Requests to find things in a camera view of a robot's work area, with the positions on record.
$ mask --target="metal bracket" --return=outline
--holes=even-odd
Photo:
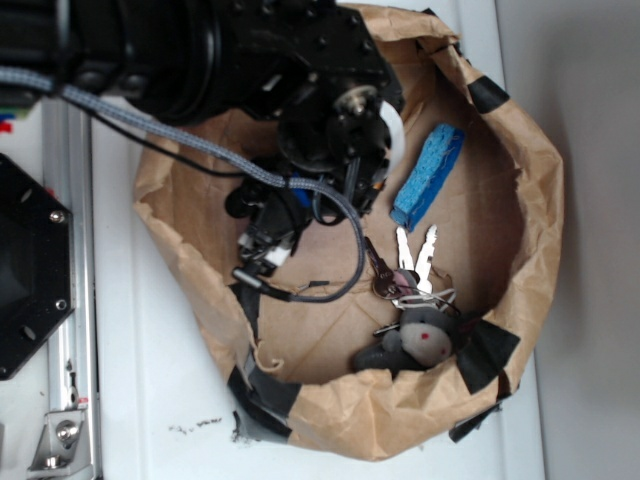
[[[68,477],[90,466],[84,410],[50,412],[27,478]]]

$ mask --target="stuffed animal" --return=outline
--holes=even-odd
[[[400,370],[435,367],[459,346],[459,328],[464,321],[430,306],[405,310],[398,329],[356,354],[354,368],[389,369],[395,376]]]

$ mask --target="key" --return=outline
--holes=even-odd
[[[427,230],[427,239],[420,249],[418,260],[416,260],[416,272],[420,276],[418,289],[426,293],[433,292],[433,285],[431,285],[431,282],[429,281],[429,272],[431,271],[431,261],[433,260],[433,253],[435,252],[437,238],[438,227],[436,225],[431,225],[429,230]]]
[[[391,330],[395,330],[396,328],[400,328],[400,323],[399,322],[392,323],[392,324],[389,324],[389,325],[385,325],[384,327],[380,327],[378,330],[373,332],[373,336],[374,337],[381,337],[385,333],[390,332]]]
[[[400,268],[404,270],[413,271],[415,266],[413,264],[411,250],[409,250],[407,231],[402,227],[396,228],[396,237],[398,238],[398,264]]]
[[[393,280],[393,270],[380,258],[369,237],[364,237],[364,239],[367,245],[367,254],[376,272],[376,278],[373,280],[373,293],[385,300],[397,298],[399,290]]]

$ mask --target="gray braided cable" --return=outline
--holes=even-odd
[[[15,67],[0,67],[0,83],[32,88],[48,94],[54,92],[55,87],[55,83],[50,77],[32,72],[30,70]],[[349,223],[351,223],[353,227],[356,238],[356,245],[358,248],[356,270],[353,277],[349,281],[347,281],[340,289],[332,294],[322,297],[292,295],[291,301],[305,303],[332,302],[345,295],[360,279],[360,276],[364,271],[365,264],[365,242],[362,226],[360,225],[360,218],[349,201],[333,188],[322,182],[309,178],[286,179],[281,175],[267,172],[266,170],[263,170],[249,160],[241,157],[237,153],[221,147],[220,145],[216,145],[215,143],[209,142],[177,128],[170,127],[153,120],[149,120],[137,113],[124,110],[120,107],[105,102],[104,100],[93,94],[80,90],[71,85],[65,85],[60,90],[59,95],[61,98],[67,100],[68,102],[76,104],[84,109],[100,113],[120,122],[126,123],[132,127],[139,128],[140,130],[143,130],[147,133],[166,137],[180,144],[195,148],[196,150],[199,150],[208,155],[218,157],[228,162],[232,166],[238,168],[239,170],[242,170],[247,175],[272,187],[311,190],[325,195],[326,197],[331,199],[349,220]]]

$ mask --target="black hexagonal plate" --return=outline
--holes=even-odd
[[[0,154],[0,380],[73,310],[71,212]]]

